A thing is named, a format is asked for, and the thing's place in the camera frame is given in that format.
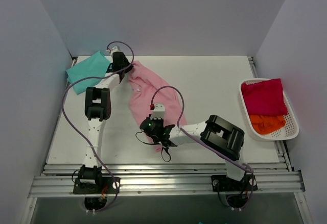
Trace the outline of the pink t-shirt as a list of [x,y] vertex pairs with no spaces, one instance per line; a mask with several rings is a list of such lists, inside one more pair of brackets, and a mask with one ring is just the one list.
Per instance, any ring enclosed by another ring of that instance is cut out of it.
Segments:
[[152,113],[150,105],[161,103],[165,107],[163,125],[181,126],[187,124],[185,117],[181,114],[182,106],[179,94],[169,87],[169,84],[156,73],[134,61],[133,68],[129,72],[128,82],[132,88],[132,96],[129,101],[130,111],[138,126]]

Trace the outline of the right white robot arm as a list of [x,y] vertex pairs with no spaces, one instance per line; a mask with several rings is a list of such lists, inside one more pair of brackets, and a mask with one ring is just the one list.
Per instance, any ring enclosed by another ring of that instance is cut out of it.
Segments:
[[241,156],[244,131],[217,115],[185,126],[164,126],[163,119],[151,119],[148,116],[139,128],[166,152],[170,147],[197,143],[215,153],[225,160],[227,184],[231,189],[240,189],[245,184],[246,173],[253,175],[253,169]]

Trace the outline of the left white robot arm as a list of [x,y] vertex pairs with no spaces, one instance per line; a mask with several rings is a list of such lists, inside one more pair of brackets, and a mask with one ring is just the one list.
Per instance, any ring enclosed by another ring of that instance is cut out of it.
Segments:
[[88,143],[85,158],[78,173],[78,180],[91,193],[99,192],[103,187],[101,155],[102,137],[107,120],[111,116],[111,92],[122,82],[125,73],[133,66],[118,46],[110,50],[112,63],[108,67],[106,79],[94,87],[88,87],[85,93],[85,115],[88,120]]

